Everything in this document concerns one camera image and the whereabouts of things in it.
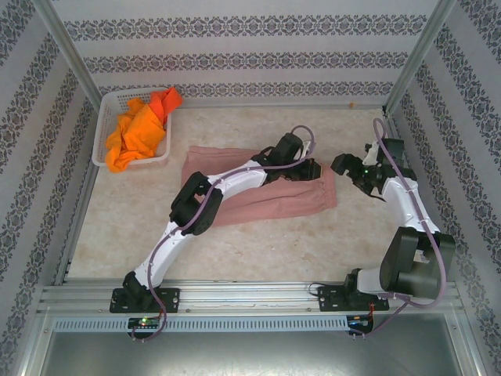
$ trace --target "orange cloth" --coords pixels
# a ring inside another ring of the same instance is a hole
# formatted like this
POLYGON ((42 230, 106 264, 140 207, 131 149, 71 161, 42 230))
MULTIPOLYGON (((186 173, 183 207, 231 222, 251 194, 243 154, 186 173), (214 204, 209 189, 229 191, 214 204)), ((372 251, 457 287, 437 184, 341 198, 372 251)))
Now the orange cloth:
POLYGON ((131 161, 154 157, 165 137, 167 116, 181 103, 174 88, 152 92, 150 104, 140 98, 129 100, 129 111, 117 116, 117 129, 106 140, 106 164, 110 171, 122 172, 131 161))

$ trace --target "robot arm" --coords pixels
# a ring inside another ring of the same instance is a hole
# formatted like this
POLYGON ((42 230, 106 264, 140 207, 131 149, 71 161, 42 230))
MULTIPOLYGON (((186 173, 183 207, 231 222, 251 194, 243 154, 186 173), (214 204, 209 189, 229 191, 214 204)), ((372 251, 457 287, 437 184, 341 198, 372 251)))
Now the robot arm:
POLYGON ((125 276, 124 289, 135 304, 150 305, 153 301, 150 287, 160 286, 169 266, 189 239, 212 225, 224 200, 279 177, 290 180, 319 178, 320 165, 313 159, 305 159, 310 146, 309 141, 303 143, 293 133, 287 133, 275 147, 266 148, 238 168, 219 175, 193 173, 172 202, 170 221, 157 246, 140 266, 125 276), (206 196, 204 204, 197 200, 202 196, 206 196))
MULTIPOLYGON (((267 177, 266 171, 263 169, 251 170, 251 168, 255 167, 261 167, 261 165, 256 161, 248 161, 238 168, 234 168, 233 170, 219 175, 209 175, 207 177, 204 177, 200 173, 195 173, 189 178, 183 189, 185 190, 186 188, 190 188, 191 186, 197 186, 200 184, 201 180, 204 180, 206 184, 208 183, 211 186, 216 184, 213 192, 214 196, 212 197, 214 201, 217 201, 218 206, 224 200, 227 200, 238 193, 249 190, 250 188, 258 188, 265 183, 267 177), (224 177, 224 175, 228 175, 233 171, 242 169, 247 171, 238 172, 235 175, 231 175, 227 179, 223 179, 220 183, 217 183, 222 177, 224 177)), ((174 204, 171 207, 171 209, 173 210, 171 217, 180 214, 179 210, 176 212, 176 203, 183 199, 183 197, 181 196, 182 192, 174 200, 174 204)), ((171 219, 167 224, 162 238, 158 241, 158 243, 160 243, 160 241, 167 237, 170 233, 174 232, 175 229, 180 227, 182 220, 183 218, 171 219)), ((193 231, 176 231, 167 241, 165 241, 160 246, 157 253, 155 254, 155 262, 153 263, 151 268, 151 283, 153 287, 160 286, 160 283, 162 282, 167 269, 173 263, 176 257, 178 257, 179 252, 183 249, 183 246, 186 244, 188 239, 194 237, 195 233, 196 235, 200 235, 200 233, 203 232, 203 230, 199 229, 199 227, 195 226, 195 224, 193 227, 193 231)), ((135 278, 142 286, 145 286, 146 288, 148 288, 148 264, 150 263, 152 253, 153 251, 148 255, 148 257, 146 257, 145 261, 134 270, 135 278)))
POLYGON ((404 186, 399 177, 396 177, 395 170, 377 143, 366 145, 367 156, 364 160, 352 154, 342 154, 336 157, 331 165, 339 175, 348 170, 347 175, 353 184, 368 196, 374 197, 372 192, 377 188, 381 195, 377 198, 387 202, 387 207, 398 225, 380 268, 358 271, 357 290, 373 295, 392 292, 435 299, 440 290, 441 275, 423 222, 427 224, 439 246, 446 272, 456 249, 455 241, 452 236, 440 233, 427 214, 417 190, 414 171, 403 167, 403 141, 399 139, 382 141, 402 172, 410 190, 404 186), (423 219, 419 218, 416 206, 423 219))

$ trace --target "wall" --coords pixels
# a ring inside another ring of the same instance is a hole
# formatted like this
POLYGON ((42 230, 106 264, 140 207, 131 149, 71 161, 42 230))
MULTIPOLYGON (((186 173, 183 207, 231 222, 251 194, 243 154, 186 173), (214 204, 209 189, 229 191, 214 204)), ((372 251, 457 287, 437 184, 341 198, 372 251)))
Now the wall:
POLYGON ((102 93, 175 85, 197 104, 382 105, 436 2, 53 5, 102 93))
POLYGON ((489 374, 501 374, 501 2, 460 1, 393 114, 489 374))
POLYGON ((91 155, 96 113, 28 0, 0 0, 0 375, 51 284, 91 155))

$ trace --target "laundry basket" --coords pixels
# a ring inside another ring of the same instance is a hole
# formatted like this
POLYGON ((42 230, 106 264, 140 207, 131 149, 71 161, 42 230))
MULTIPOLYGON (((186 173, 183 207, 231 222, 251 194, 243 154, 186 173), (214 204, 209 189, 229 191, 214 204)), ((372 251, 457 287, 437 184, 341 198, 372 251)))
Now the laundry basket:
MULTIPOLYGON (((108 149, 106 139, 117 129, 117 115, 129 110, 127 102, 132 98, 141 98, 144 103, 150 102, 151 92, 160 92, 167 88, 142 88, 121 90, 119 92, 109 92, 101 101, 99 116, 97 119, 96 135, 94 136, 94 148, 92 149, 92 162, 94 165, 106 166, 105 157, 108 149)), ((167 134, 160 142, 155 153, 155 157, 132 161, 127 169, 161 166, 167 163, 167 157, 171 150, 171 114, 167 118, 165 125, 167 134)))

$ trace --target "floor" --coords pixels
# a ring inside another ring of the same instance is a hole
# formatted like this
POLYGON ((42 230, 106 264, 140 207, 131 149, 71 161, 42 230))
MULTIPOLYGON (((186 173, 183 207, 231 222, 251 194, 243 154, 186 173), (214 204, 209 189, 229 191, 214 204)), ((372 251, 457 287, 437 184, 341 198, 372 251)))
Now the floor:
MULTIPOLYGON (((380 110, 211 108, 172 115, 167 165, 112 174, 101 168, 68 277, 122 278, 150 253, 168 221, 191 145, 261 150, 308 125, 313 157, 330 164, 341 153, 364 154, 380 110)), ((308 217, 208 230, 167 271, 168 279, 343 280, 352 269, 379 266, 396 225, 385 203, 336 175, 337 207, 308 217)))

